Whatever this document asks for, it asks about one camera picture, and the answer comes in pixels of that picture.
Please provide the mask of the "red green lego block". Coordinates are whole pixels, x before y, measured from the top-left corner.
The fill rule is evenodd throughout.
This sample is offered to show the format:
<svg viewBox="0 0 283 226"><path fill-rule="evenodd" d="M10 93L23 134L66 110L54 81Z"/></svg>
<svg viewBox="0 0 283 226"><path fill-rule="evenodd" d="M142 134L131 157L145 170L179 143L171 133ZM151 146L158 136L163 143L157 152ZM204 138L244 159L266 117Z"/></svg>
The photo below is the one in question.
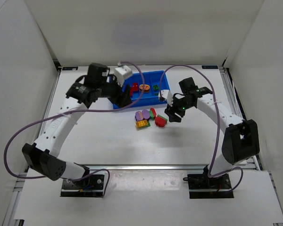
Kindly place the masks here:
<svg viewBox="0 0 283 226"><path fill-rule="evenodd" d="M159 114L155 117L155 124L160 128L165 127L167 122L168 122L168 119Z"/></svg>

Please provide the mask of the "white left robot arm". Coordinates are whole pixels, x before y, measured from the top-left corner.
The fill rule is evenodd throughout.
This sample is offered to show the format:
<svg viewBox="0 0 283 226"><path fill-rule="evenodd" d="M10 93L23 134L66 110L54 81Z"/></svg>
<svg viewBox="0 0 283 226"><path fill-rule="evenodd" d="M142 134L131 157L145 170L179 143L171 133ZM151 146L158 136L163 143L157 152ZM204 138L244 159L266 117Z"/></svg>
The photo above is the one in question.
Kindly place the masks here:
<svg viewBox="0 0 283 226"><path fill-rule="evenodd" d="M124 85L125 79L132 74L126 65L110 71L105 65L90 64L87 74L78 77L66 92L60 116L50 122L33 144L25 144L22 148L28 166L53 181L59 178L77 181L86 176L89 170L83 165L58 158L60 149L84 111L99 98L107 98L119 108L132 103L130 86Z"/></svg>

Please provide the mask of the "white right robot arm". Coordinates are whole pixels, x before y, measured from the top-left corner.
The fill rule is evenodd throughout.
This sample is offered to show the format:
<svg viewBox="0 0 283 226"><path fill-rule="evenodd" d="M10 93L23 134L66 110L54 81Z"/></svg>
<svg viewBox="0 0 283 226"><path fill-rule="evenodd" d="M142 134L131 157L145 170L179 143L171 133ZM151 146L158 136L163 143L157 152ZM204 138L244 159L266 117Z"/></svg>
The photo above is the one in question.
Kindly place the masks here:
<svg viewBox="0 0 283 226"><path fill-rule="evenodd" d="M167 89L158 94L160 100L167 102L165 114L169 121L181 122L185 111L195 107L217 125L218 133L224 135L221 153L213 153L212 161L207 166L208 177L220 177L240 162L259 154L258 126L254 120L245 120L232 113L216 100L213 91L198 87L191 77L180 81L179 85L181 98Z"/></svg>

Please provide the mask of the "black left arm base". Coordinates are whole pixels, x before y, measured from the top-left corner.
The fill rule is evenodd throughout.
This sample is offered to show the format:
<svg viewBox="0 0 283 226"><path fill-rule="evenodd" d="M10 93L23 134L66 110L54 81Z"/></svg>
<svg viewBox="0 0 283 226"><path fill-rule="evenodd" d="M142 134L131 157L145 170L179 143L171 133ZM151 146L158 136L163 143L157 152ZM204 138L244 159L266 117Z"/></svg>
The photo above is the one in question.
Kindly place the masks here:
<svg viewBox="0 0 283 226"><path fill-rule="evenodd" d="M82 181L63 180L60 197L103 198L106 194L110 172L97 171Z"/></svg>

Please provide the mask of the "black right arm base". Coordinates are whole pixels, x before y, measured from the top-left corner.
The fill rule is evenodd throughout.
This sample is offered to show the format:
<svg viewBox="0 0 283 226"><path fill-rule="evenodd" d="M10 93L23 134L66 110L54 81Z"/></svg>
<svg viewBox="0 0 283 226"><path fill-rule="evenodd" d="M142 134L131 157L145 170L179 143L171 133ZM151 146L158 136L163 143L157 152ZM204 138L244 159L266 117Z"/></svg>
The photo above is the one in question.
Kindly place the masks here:
<svg viewBox="0 0 283 226"><path fill-rule="evenodd" d="M228 174L208 178L207 174L188 174L183 178L188 183L190 199L232 199L234 198Z"/></svg>

